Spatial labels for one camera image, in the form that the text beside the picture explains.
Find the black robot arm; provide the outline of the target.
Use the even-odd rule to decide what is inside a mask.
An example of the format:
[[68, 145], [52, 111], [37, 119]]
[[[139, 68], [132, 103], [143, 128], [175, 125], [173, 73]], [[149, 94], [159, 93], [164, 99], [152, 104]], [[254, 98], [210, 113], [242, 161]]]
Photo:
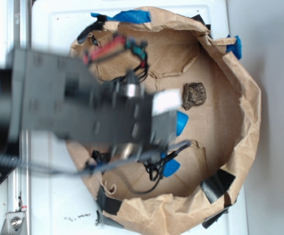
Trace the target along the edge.
[[100, 82], [79, 59], [18, 48], [0, 69], [0, 154], [21, 131], [84, 146], [167, 150], [177, 136], [179, 89], [150, 93], [129, 70]]

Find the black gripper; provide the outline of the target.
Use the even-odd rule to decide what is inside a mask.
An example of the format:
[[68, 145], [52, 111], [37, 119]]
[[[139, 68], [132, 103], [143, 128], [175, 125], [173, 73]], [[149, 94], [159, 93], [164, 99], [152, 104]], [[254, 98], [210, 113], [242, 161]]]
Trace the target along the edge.
[[158, 156], [177, 136], [180, 89], [149, 92], [136, 76], [105, 81], [91, 90], [90, 143], [112, 157], [138, 161]]

